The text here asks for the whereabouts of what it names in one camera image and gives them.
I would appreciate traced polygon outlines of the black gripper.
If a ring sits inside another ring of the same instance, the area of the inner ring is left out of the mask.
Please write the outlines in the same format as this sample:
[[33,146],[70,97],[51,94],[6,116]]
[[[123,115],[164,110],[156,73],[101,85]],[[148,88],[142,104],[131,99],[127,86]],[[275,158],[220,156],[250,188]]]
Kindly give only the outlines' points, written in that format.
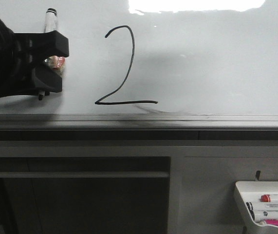
[[51,56],[69,57],[69,40],[64,35],[56,30],[14,33],[0,19],[0,98],[60,93],[62,77],[41,63]]

